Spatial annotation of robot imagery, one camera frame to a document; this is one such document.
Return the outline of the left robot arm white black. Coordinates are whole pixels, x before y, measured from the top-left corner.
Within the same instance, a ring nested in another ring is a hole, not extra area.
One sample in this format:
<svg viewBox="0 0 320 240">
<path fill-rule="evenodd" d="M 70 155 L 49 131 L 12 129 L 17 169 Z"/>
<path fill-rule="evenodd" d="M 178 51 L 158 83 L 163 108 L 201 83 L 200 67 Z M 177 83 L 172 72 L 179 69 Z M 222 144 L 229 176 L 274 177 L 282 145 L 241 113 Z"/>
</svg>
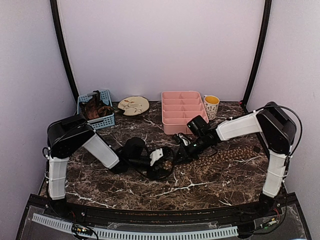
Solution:
<svg viewBox="0 0 320 240">
<path fill-rule="evenodd" d="M 82 114 L 73 115 L 51 123 L 47 128 L 47 146 L 42 153 L 47 158 L 47 194 L 53 200 L 51 210 L 60 218 L 67 218 L 70 206 L 66 197 L 65 182 L 70 157 L 85 148 L 114 174 L 134 169 L 149 180 L 162 180 L 174 170 L 174 152 L 169 147 L 149 150 L 146 142 L 132 137 L 117 150 L 106 143 L 89 125 Z"/>
</svg>

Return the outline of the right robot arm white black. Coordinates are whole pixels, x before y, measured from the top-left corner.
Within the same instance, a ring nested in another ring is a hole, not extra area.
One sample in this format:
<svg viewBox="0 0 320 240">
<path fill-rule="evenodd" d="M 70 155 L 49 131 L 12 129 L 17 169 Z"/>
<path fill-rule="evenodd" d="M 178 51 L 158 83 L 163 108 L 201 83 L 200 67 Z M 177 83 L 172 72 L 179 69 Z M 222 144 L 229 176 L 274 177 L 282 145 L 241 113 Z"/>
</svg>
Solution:
<svg viewBox="0 0 320 240">
<path fill-rule="evenodd" d="M 271 198 L 280 192 L 288 175 L 290 159 L 302 138 L 302 122 L 295 123 L 287 112 L 298 116 L 292 109 L 273 101 L 241 116 L 230 117 L 215 126 L 197 115 L 186 124 L 196 136 L 194 141 L 184 141 L 177 134 L 174 136 L 180 142 L 174 162 L 181 164 L 198 159 L 206 149 L 221 142 L 251 134 L 260 136 L 259 141 L 268 157 L 267 175 L 262 188 L 262 194 L 267 197 L 255 205 L 255 213 L 266 217 L 275 208 Z"/>
</svg>

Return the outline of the brown floral tie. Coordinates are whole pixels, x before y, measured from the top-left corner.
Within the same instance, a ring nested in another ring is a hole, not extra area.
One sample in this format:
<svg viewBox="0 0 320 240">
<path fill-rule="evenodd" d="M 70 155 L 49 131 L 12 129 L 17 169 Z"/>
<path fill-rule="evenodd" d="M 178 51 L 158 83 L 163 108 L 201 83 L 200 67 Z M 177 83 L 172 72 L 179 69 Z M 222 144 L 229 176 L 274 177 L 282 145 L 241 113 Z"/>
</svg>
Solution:
<svg viewBox="0 0 320 240">
<path fill-rule="evenodd" d="M 200 167 L 219 167 L 220 164 L 227 164 L 233 161 L 246 161 L 251 158 L 264 156 L 259 147 L 244 147 L 231 150 L 218 150 L 213 155 L 200 156 L 188 163 L 176 164 L 174 170 L 200 168 Z"/>
</svg>

